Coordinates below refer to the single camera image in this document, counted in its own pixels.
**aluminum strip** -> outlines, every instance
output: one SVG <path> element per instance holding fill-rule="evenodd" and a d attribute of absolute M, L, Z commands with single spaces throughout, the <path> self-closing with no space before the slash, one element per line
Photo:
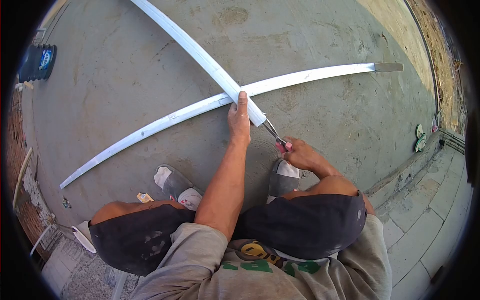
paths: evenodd
<path fill-rule="evenodd" d="M 249 96 L 255 96 L 269 91 L 273 91 L 279 88 L 301 84 L 309 81 L 314 81 L 323 78 L 330 78 L 342 75 L 375 72 L 374 63 L 359 63 L 351 65 L 340 65 L 332 67 L 324 67 L 313 70 L 300 71 L 291 74 L 285 74 L 265 80 L 261 80 L 252 84 L 242 86 L 242 90 L 247 92 Z M 227 93 L 221 93 L 215 96 L 211 96 L 202 101 L 193 103 L 172 112 L 152 123 L 140 128 L 139 130 L 129 134 L 120 141 L 116 142 L 112 146 L 103 150 L 97 154 L 94 158 L 90 159 L 83 166 L 78 168 L 72 175 L 70 175 L 64 182 L 60 184 L 60 188 L 63 189 L 75 179 L 86 173 L 91 168 L 95 167 L 102 161 L 109 157 L 114 156 L 118 152 L 130 147 L 131 145 L 149 137 L 152 134 L 160 132 L 168 127 L 176 125 L 180 122 L 203 114 L 204 112 L 219 108 L 220 106 L 232 103 L 232 99 Z"/>
<path fill-rule="evenodd" d="M 152 20 L 160 25 L 177 43 L 193 57 L 194 60 L 218 83 L 218 85 L 237 103 L 238 95 L 242 90 L 240 86 L 228 75 L 228 73 L 207 53 L 193 38 L 191 38 L 175 22 L 161 12 L 147 0 L 131 0 Z M 247 112 L 250 121 L 255 126 L 260 126 L 266 120 L 266 116 L 258 106 L 248 98 Z"/>

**foot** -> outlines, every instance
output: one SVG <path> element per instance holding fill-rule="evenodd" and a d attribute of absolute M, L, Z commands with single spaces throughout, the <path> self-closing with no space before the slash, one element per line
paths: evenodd
<path fill-rule="evenodd" d="M 268 186 L 267 204 L 276 197 L 298 189 L 300 183 L 300 170 L 289 164 L 283 158 L 276 161 L 270 175 Z"/>
<path fill-rule="evenodd" d="M 203 192 L 172 166 L 163 164 L 156 168 L 155 183 L 170 199 L 183 204 L 190 210 L 197 210 Z"/>

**knee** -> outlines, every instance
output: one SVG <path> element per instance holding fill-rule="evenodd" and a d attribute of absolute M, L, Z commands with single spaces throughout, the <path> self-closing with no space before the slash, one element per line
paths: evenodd
<path fill-rule="evenodd" d="M 327 176 L 309 189 L 311 194 L 357 196 L 358 189 L 343 176 Z"/>
<path fill-rule="evenodd" d="M 107 203 L 95 213 L 92 220 L 90 221 L 90 224 L 95 225 L 108 219 L 113 219 L 115 217 L 127 214 L 129 204 L 132 203 L 125 203 L 120 201 Z"/>

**black shorts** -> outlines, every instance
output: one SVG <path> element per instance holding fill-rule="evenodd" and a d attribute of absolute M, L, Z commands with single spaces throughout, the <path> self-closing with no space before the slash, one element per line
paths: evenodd
<path fill-rule="evenodd" d="M 171 205 L 119 216 L 89 227 L 97 253 L 109 265 L 141 276 L 154 271 L 171 246 L 170 235 L 195 211 Z M 357 196 L 323 194 L 250 208 L 239 216 L 233 240 L 255 239 L 301 259 L 338 252 L 360 235 L 366 210 Z"/>

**right hand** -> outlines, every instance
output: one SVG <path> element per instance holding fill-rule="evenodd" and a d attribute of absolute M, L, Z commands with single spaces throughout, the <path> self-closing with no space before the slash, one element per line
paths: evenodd
<path fill-rule="evenodd" d="M 292 143 L 292 149 L 289 152 L 282 153 L 282 157 L 294 167 L 313 171 L 316 165 L 321 161 L 322 156 L 315 152 L 315 150 L 305 141 L 286 136 L 286 142 Z"/>
<path fill-rule="evenodd" d="M 248 146 L 250 144 L 250 119 L 247 113 L 247 93 L 239 93 L 238 105 L 232 103 L 228 110 L 228 128 L 230 129 L 230 142 Z"/>

